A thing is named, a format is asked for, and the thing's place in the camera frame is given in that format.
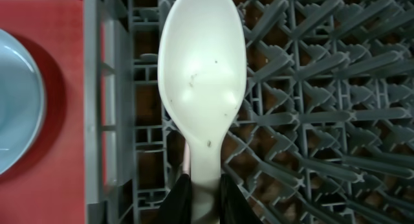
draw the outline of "red surface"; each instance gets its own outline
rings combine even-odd
[[[0,0],[0,28],[30,51],[47,90],[38,139],[0,177],[1,224],[84,222],[82,19],[78,0]]]

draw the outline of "gray plastic rack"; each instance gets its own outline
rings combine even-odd
[[[414,0],[234,1],[248,85],[222,169],[254,212],[264,223],[414,223]],[[84,0],[88,223],[141,223],[179,171],[171,150],[184,140],[156,77],[174,0],[140,3]],[[139,48],[143,36],[155,46]],[[151,97],[159,121],[135,121]]]

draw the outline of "light blue bowl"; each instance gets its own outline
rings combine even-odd
[[[17,39],[0,30],[0,175],[31,147],[45,113],[38,66]]]

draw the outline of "utensil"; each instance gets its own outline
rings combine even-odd
[[[45,118],[46,94],[30,53],[0,30],[0,175],[30,148]]]
[[[162,102],[190,146],[194,223],[214,223],[221,144],[246,88],[243,28],[232,0],[176,0],[158,57]]]

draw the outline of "spoon bowl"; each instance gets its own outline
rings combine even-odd
[[[245,37],[232,0],[176,0],[161,37],[158,88],[190,146],[193,222],[213,220],[221,144],[246,89]]]

